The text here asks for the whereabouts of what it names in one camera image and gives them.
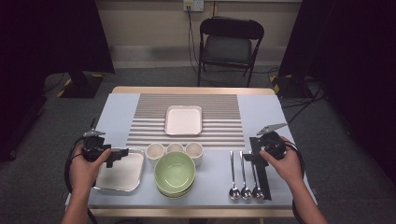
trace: chair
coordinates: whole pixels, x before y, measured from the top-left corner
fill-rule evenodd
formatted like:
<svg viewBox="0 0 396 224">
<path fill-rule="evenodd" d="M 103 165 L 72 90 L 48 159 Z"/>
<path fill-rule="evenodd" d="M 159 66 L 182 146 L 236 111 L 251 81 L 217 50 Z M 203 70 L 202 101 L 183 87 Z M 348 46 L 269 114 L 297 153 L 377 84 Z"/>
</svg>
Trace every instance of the chair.
<svg viewBox="0 0 396 224">
<path fill-rule="evenodd" d="M 247 87 L 250 84 L 256 55 L 264 36 L 262 26 L 252 20 L 213 17 L 204 20 L 200 26 L 200 53 L 198 85 L 201 85 L 201 69 L 205 65 L 250 69 Z M 252 40 L 256 46 L 252 52 Z"/>
</svg>

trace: silver spoon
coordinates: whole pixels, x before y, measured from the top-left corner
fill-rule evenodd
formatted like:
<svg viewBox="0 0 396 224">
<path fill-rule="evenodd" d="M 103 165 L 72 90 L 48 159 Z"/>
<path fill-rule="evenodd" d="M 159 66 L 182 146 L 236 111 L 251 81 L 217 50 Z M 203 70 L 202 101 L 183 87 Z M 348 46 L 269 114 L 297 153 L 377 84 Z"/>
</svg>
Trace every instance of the silver spoon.
<svg viewBox="0 0 396 224">
<path fill-rule="evenodd" d="M 256 184 L 256 187 L 254 187 L 254 189 L 253 189 L 253 198 L 255 198 L 255 199 L 264 198 L 264 194 L 262 193 L 262 189 L 260 188 L 260 186 L 257 185 L 256 169 L 254 169 L 253 162 L 251 163 L 251 170 L 253 171 L 254 183 Z"/>
<path fill-rule="evenodd" d="M 245 166 L 244 166 L 244 158 L 242 155 L 242 151 L 239 152 L 239 155 L 241 156 L 241 166 L 242 166 L 242 175 L 244 177 L 244 187 L 241 190 L 241 194 L 242 194 L 242 198 L 245 200 L 249 200 L 252 198 L 251 196 L 251 191 L 250 189 L 247 187 L 247 182 L 245 179 Z"/>
<path fill-rule="evenodd" d="M 230 151 L 230 157 L 231 157 L 231 171 L 233 173 L 233 151 Z M 239 192 L 239 189 L 235 186 L 235 177 L 233 173 L 233 187 L 230 189 L 230 198 L 235 200 L 239 199 L 241 197 L 241 192 Z"/>
</svg>

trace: wall baseboard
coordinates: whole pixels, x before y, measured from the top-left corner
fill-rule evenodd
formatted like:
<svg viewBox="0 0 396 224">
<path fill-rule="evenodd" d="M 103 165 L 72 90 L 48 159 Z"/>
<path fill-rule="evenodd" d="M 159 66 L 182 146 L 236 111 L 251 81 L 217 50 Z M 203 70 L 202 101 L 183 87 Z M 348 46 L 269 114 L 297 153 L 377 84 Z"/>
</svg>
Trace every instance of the wall baseboard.
<svg viewBox="0 0 396 224">
<path fill-rule="evenodd" d="M 257 55 L 256 65 L 280 65 L 286 46 L 262 47 Z M 110 54 L 114 68 L 150 68 L 197 66 L 199 48 L 195 47 L 195 57 L 191 48 L 184 46 L 112 46 Z"/>
</svg>

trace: metal tray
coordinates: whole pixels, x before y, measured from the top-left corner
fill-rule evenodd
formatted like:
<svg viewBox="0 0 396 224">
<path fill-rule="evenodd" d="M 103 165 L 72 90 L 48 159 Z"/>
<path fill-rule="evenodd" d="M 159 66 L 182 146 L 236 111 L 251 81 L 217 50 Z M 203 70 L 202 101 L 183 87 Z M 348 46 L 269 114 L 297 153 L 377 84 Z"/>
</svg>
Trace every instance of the metal tray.
<svg viewBox="0 0 396 224">
<path fill-rule="evenodd" d="M 196 135 L 202 131 L 202 108 L 198 105 L 171 105 L 166 110 L 165 132 L 169 135 Z"/>
<path fill-rule="evenodd" d="M 103 163 L 96 179 L 95 189 L 132 191 L 140 183 L 145 153 L 138 149 L 129 149 L 129 155 L 115 161 L 112 168 Z"/>
</svg>

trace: person's hand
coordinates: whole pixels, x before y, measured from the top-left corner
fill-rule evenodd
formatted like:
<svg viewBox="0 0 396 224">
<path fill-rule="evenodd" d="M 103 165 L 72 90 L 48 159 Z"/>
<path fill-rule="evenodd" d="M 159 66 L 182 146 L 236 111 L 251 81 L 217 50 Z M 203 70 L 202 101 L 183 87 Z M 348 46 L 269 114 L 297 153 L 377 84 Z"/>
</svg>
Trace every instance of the person's hand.
<svg viewBox="0 0 396 224">
<path fill-rule="evenodd" d="M 285 137 L 281 136 L 280 138 L 285 142 L 289 142 Z M 285 158 L 280 161 L 264 150 L 260 151 L 260 155 L 274 166 L 280 177 L 282 177 L 288 184 L 303 180 L 298 155 L 293 149 L 291 149 L 291 146 L 288 143 L 286 143 Z"/>
<path fill-rule="evenodd" d="M 70 174 L 73 183 L 73 191 L 91 189 L 93 182 L 99 174 L 99 168 L 111 154 L 110 149 L 106 149 L 102 155 L 94 162 L 86 161 L 82 157 L 83 146 L 75 149 L 75 158 L 70 166 Z"/>
</svg>

